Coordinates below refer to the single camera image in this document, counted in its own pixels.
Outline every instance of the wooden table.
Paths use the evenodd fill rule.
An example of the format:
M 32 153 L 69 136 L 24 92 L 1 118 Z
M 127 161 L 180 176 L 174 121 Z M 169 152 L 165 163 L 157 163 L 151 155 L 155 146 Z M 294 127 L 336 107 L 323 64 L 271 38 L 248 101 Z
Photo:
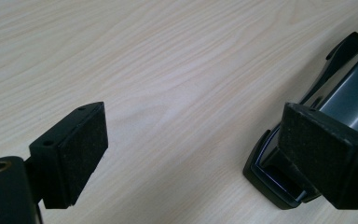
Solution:
M 241 173 L 358 0 L 0 1 L 0 157 L 104 101 L 109 148 L 46 223 L 358 223 L 324 198 L 282 211 Z

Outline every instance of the wood grain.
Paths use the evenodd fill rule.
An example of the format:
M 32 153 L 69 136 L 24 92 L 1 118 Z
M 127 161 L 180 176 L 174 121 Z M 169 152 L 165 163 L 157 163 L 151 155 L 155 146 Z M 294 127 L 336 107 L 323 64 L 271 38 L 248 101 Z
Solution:
M 324 198 L 279 210 L 241 174 L 353 31 L 358 0 L 0 1 L 0 157 L 104 101 L 109 149 L 46 223 L 358 223 Z

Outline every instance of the light wood surface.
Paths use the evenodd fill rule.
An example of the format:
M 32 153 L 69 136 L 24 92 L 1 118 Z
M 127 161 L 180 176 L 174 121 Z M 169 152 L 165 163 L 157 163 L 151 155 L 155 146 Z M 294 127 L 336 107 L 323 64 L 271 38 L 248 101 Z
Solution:
M 0 157 L 104 101 L 109 148 L 46 223 L 358 223 L 243 176 L 260 135 L 358 32 L 358 0 L 0 1 Z

